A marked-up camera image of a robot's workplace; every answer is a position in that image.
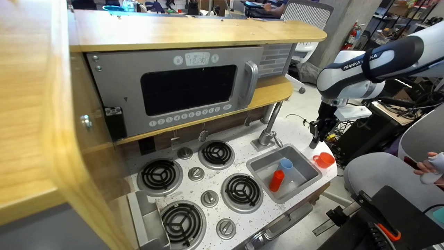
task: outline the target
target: microwave handle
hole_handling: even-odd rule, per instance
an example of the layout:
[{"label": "microwave handle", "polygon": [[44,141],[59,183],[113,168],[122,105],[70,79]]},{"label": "microwave handle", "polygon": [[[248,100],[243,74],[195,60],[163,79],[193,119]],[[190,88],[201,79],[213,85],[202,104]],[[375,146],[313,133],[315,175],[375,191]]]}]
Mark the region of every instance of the microwave handle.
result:
[{"label": "microwave handle", "polygon": [[250,82],[248,83],[245,96],[239,97],[238,103],[241,106],[247,106],[248,104],[250,104],[259,78],[258,66],[253,61],[248,61],[245,63],[245,70],[250,76]]}]

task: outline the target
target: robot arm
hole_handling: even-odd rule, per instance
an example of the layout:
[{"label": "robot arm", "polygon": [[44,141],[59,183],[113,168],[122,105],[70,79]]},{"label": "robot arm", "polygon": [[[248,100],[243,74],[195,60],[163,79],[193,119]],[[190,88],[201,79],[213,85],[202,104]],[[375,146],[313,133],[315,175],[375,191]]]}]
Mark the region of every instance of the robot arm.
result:
[{"label": "robot arm", "polygon": [[444,76],[444,22],[402,39],[364,51],[339,52],[335,61],[317,78],[322,95],[319,117],[310,123],[315,148],[339,120],[368,117],[365,107],[345,108],[348,99],[370,99],[383,89],[385,79],[402,76]]}]

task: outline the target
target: toy kitchen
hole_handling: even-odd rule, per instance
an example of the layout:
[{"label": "toy kitchen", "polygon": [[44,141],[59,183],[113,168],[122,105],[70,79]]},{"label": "toy kitchen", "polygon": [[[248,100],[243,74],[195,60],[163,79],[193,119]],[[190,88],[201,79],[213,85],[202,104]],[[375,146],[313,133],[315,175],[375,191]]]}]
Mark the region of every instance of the toy kitchen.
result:
[{"label": "toy kitchen", "polygon": [[[285,73],[296,43],[324,40],[322,30],[64,15],[72,102],[55,98],[72,105],[69,152],[80,160],[60,171],[54,162],[54,204],[70,204],[110,249],[259,249],[309,214],[336,176],[335,164],[313,161],[327,145],[310,149],[302,124],[277,117],[293,93]],[[291,167],[277,171],[283,159]]]}]

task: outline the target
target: person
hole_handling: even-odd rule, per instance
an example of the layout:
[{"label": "person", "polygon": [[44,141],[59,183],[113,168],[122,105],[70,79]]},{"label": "person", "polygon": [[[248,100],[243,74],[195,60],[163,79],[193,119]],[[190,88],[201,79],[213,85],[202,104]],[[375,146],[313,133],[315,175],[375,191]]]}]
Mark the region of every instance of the person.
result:
[{"label": "person", "polygon": [[[435,153],[435,152],[428,152],[427,153],[427,156],[436,156],[436,155],[437,155],[437,153]],[[413,172],[417,175],[423,175],[424,173],[436,172],[435,166],[433,166],[432,163],[430,163],[428,160],[425,160],[423,162],[418,162],[416,165],[420,170],[414,170]],[[435,182],[435,185],[437,185],[441,188],[444,187],[444,175],[441,176],[441,178],[439,178]]]},{"label": "person", "polygon": [[288,0],[282,0],[281,6],[277,8],[272,8],[270,3],[264,4],[263,8],[266,12],[272,14],[273,16],[281,17],[282,13],[284,13],[285,5],[288,3]]}]

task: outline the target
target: metal sink basin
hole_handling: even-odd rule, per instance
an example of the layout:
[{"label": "metal sink basin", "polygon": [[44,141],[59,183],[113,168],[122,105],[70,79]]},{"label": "metal sink basin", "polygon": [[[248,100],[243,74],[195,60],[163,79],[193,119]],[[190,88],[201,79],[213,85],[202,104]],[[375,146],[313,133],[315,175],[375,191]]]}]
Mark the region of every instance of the metal sink basin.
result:
[{"label": "metal sink basin", "polygon": [[[285,172],[279,190],[272,192],[268,184],[283,158],[291,160],[293,168]],[[286,202],[322,177],[313,163],[291,144],[285,144],[280,149],[271,150],[247,161],[247,168],[271,199],[278,204]]]}]

